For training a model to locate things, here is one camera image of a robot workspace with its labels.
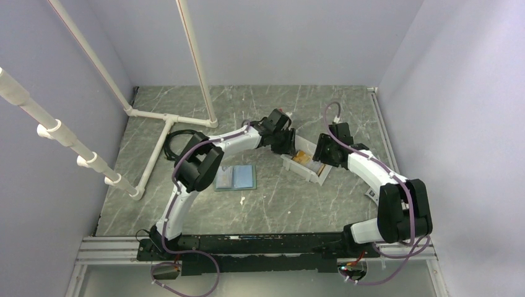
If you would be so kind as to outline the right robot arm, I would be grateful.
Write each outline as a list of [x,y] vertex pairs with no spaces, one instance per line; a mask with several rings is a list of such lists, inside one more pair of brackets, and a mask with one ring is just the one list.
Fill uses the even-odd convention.
[[342,108],[337,101],[332,121],[325,121],[326,132],[319,135],[313,156],[315,161],[343,168],[365,181],[375,193],[376,218],[344,227],[341,248],[344,254],[355,257],[366,244],[414,244],[433,231],[432,216],[425,183],[409,179],[390,169],[363,144],[354,142],[348,123],[341,121]]

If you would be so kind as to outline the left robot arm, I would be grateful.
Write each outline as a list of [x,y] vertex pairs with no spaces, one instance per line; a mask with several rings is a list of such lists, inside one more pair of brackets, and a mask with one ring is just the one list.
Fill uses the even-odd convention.
[[259,121],[244,121],[237,130],[217,136],[193,134],[175,162],[171,180],[174,184],[166,209],[150,229],[154,253],[163,260],[178,251],[185,216],[196,197],[215,180],[223,158],[261,147],[270,147],[278,155],[293,155],[295,129],[282,110],[274,109]]

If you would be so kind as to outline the green card holder wallet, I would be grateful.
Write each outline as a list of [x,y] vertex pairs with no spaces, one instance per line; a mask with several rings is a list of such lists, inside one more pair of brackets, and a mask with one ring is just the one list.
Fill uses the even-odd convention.
[[215,191],[245,191],[257,188],[256,168],[254,165],[234,165],[233,167],[233,187],[231,189],[217,189],[214,181]]

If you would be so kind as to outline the silver vip credit card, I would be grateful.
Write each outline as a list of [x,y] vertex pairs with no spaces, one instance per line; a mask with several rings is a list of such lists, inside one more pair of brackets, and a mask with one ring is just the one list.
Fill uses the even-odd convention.
[[217,172],[215,187],[217,189],[231,189],[233,187],[233,166],[221,166]]

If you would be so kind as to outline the clear plastic bin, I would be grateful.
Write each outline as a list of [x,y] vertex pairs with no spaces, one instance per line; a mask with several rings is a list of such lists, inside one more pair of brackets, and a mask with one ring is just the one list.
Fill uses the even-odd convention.
[[282,154],[282,166],[285,170],[296,173],[305,181],[322,186],[329,175],[332,166],[313,160],[316,144],[300,136],[295,137],[294,156]]

